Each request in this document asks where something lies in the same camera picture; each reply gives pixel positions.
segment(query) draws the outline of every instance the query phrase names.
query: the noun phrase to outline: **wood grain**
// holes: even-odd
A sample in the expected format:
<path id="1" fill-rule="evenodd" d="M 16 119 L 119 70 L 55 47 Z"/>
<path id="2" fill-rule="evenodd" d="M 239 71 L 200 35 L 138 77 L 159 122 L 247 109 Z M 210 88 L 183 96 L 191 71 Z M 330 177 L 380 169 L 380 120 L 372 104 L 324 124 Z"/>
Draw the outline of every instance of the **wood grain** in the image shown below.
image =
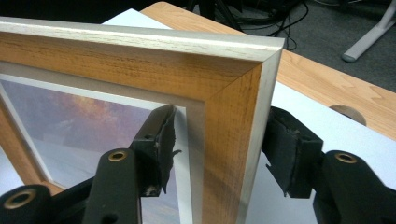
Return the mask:
<path id="1" fill-rule="evenodd" d="M 14 34 L 2 34 L 0 45 L 0 60 L 5 62 L 99 80 L 113 77 L 113 83 L 184 95 L 197 100 L 210 97 L 257 64 L 219 57 Z"/>
<path id="2" fill-rule="evenodd" d="M 261 70 L 258 66 L 249 71 L 206 102 L 204 183 L 210 187 L 204 188 L 203 223 L 235 223 L 237 219 L 239 202 L 232 200 L 239 201 L 242 186 L 233 179 L 245 175 L 248 154 L 241 149 L 249 147 L 246 139 L 251 135 L 258 92 L 255 83 L 260 82 Z"/>
<path id="3" fill-rule="evenodd" d="M 141 11 L 173 29 L 242 34 L 165 2 Z M 347 105 L 363 114 L 367 127 L 396 140 L 396 93 L 283 50 L 277 81 L 326 106 Z"/>

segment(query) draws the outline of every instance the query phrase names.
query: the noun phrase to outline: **cable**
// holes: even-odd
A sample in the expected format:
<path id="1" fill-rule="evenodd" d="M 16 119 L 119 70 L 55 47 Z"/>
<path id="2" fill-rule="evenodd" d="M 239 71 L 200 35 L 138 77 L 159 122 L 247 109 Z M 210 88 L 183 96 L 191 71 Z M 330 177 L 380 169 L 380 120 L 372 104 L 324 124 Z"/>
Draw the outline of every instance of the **cable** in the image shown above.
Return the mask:
<path id="1" fill-rule="evenodd" d="M 291 27 L 292 25 L 296 24 L 296 23 L 299 22 L 299 21 L 302 21 L 302 20 L 306 17 L 306 15 L 308 15 L 308 12 L 309 12 L 308 5 L 306 4 L 305 0 L 303 0 L 302 3 L 303 3 L 303 5 L 305 6 L 305 14 L 304 14 L 300 19 L 298 19 L 297 21 L 294 21 L 293 23 L 291 23 L 291 24 L 289 24 L 289 25 L 287 25 L 287 26 L 285 26 L 285 27 L 282 27 L 280 31 L 285 30 L 285 29 Z M 276 34 L 276 33 L 278 33 L 278 32 L 279 32 L 279 31 L 275 31 L 275 32 L 269 34 L 268 36 L 273 36 L 274 34 Z"/>
<path id="2" fill-rule="evenodd" d="M 340 7 L 341 4 L 332 4 L 332 3 L 325 3 L 325 2 L 320 2 L 319 0 L 314 0 L 315 2 L 322 4 L 324 6 L 328 6 L 328 7 Z M 355 1 L 350 1 L 348 2 L 348 4 L 354 4 L 354 3 L 359 3 L 362 2 L 363 0 L 355 0 Z"/>

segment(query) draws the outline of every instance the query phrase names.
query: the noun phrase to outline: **black cable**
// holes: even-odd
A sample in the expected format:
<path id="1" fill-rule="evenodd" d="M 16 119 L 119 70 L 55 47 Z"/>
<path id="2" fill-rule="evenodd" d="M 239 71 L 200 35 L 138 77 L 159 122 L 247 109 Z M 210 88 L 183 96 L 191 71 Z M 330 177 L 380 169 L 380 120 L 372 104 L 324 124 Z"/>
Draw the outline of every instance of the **black cable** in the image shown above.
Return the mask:
<path id="1" fill-rule="evenodd" d="M 255 28 L 243 28 L 242 30 L 262 30 L 262 29 L 273 27 L 275 25 L 276 25 L 276 23 L 271 24 L 271 25 L 261 26 L 261 27 L 255 27 Z"/>
<path id="2" fill-rule="evenodd" d="M 280 31 L 285 30 L 285 29 L 291 27 L 292 25 L 296 24 L 296 23 L 299 22 L 299 21 L 302 21 L 302 20 L 306 17 L 306 15 L 308 15 L 308 12 L 309 12 L 308 5 L 306 4 L 305 0 L 303 0 L 302 2 L 303 2 L 303 5 L 305 6 L 305 9 L 306 9 L 305 14 L 304 14 L 300 19 L 298 19 L 297 21 L 294 21 L 293 23 L 291 23 L 291 24 L 289 24 L 289 25 L 287 25 L 287 26 L 285 26 L 285 27 L 282 27 Z M 276 33 L 278 33 L 278 32 L 279 32 L 279 31 L 275 31 L 275 32 L 269 34 L 268 36 L 273 36 L 273 34 L 276 34 Z"/>
<path id="3" fill-rule="evenodd" d="M 288 19 L 289 19 L 289 24 L 291 24 L 291 17 L 289 16 Z M 286 49 L 290 50 L 290 51 L 292 51 L 294 49 L 297 49 L 297 42 L 293 38 L 291 38 L 291 26 L 289 26 L 288 31 L 284 30 L 284 32 L 285 32 L 285 34 L 287 36 Z M 293 42 L 293 44 L 294 44 L 294 48 L 292 48 L 292 49 L 289 48 L 289 46 L 290 46 L 289 45 L 289 40 L 291 40 Z"/>

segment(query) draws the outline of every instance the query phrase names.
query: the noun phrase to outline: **gray floor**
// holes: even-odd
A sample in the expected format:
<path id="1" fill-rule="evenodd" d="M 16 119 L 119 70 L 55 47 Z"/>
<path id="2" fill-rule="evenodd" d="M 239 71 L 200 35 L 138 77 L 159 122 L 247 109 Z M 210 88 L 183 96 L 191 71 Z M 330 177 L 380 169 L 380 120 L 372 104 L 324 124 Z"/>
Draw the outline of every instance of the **gray floor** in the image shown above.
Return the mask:
<path id="1" fill-rule="evenodd" d="M 297 43 L 293 51 L 315 62 L 323 63 L 353 77 L 373 83 L 396 92 L 396 29 L 391 27 L 355 63 L 345 63 L 341 55 L 374 27 L 384 15 L 387 5 L 358 2 L 349 4 L 346 10 L 325 6 L 314 0 L 306 0 L 309 8 L 307 16 L 291 26 L 290 36 Z M 235 16 L 259 18 L 264 13 L 244 7 L 243 13 L 232 10 Z M 303 4 L 291 13 L 291 22 L 305 13 Z M 260 30 L 258 26 L 242 26 L 249 35 L 269 35 L 276 27 Z"/>

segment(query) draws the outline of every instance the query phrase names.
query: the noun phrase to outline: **glass pane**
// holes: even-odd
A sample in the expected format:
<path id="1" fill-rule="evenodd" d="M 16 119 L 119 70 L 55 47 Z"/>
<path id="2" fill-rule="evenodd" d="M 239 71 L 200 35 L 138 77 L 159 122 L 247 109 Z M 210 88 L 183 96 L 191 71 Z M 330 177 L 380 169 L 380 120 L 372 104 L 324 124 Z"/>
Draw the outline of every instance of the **glass pane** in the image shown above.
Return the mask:
<path id="1" fill-rule="evenodd" d="M 151 110 L 163 105 L 6 75 L 0 76 L 0 84 L 7 107 L 46 177 L 65 189 L 94 176 L 105 152 L 131 145 Z M 181 171 L 186 164 L 189 168 L 187 135 L 176 131 L 175 148 L 184 155 L 175 159 L 175 167 L 181 168 L 172 170 L 167 194 L 142 198 L 145 223 L 191 223 L 191 216 L 183 215 L 183 211 L 191 213 L 190 177 L 186 179 Z M 180 198 L 178 188 L 188 193 Z"/>

